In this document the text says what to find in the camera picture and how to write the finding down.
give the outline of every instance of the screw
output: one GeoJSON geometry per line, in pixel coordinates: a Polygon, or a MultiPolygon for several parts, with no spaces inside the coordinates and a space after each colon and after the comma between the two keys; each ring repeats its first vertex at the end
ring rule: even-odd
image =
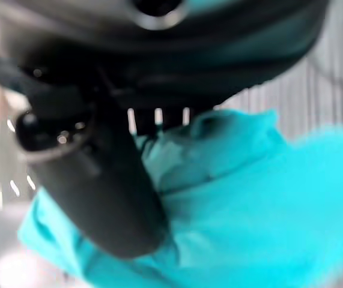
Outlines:
{"type": "Polygon", "coordinates": [[[84,129],[85,127],[86,127],[86,124],[84,122],[78,122],[75,124],[75,129],[77,130],[84,129]]]}

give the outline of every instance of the turquoise fabric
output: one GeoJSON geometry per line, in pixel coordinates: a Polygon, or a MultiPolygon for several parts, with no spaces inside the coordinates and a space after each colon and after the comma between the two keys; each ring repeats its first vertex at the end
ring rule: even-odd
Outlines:
{"type": "MultiPolygon", "coordinates": [[[[122,261],[41,190],[19,231],[94,287],[304,288],[343,274],[343,129],[288,143],[275,112],[213,111],[147,143],[170,221],[154,254],[122,261]]],[[[138,139],[138,145],[144,139],[138,139]]]]}

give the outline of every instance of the turquoise shirt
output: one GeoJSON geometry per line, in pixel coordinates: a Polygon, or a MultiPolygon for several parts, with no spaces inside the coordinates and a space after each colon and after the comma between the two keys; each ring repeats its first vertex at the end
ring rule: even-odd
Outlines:
{"type": "MultiPolygon", "coordinates": [[[[170,234],[154,254],[102,253],[41,190],[19,238],[94,287],[304,288],[343,275],[343,129],[288,143],[276,114],[212,111],[148,142],[170,234]]],[[[138,145],[144,138],[138,138],[138,145]]]]}

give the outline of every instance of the chrome ring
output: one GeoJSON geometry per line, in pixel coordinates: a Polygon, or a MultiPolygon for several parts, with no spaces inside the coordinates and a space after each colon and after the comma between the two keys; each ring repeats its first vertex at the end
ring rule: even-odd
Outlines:
{"type": "Polygon", "coordinates": [[[187,5],[183,1],[164,16],[151,16],[139,11],[131,1],[127,1],[127,14],[139,27],[151,31],[167,30],[181,23],[187,16],[187,5]]]}

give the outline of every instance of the blurry background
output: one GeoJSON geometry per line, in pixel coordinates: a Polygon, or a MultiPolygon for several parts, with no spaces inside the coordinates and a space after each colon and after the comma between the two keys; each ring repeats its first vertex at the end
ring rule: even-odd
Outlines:
{"type": "MultiPolygon", "coordinates": [[[[290,139],[323,125],[343,125],[342,0],[335,1],[329,16],[321,41],[306,59],[278,79],[244,91],[223,106],[250,112],[277,109],[279,127],[290,139]]],[[[17,227],[37,184],[10,152],[13,133],[12,121],[0,123],[0,287],[86,287],[17,243],[17,227]]],[[[330,287],[343,288],[343,279],[330,287]]]]}

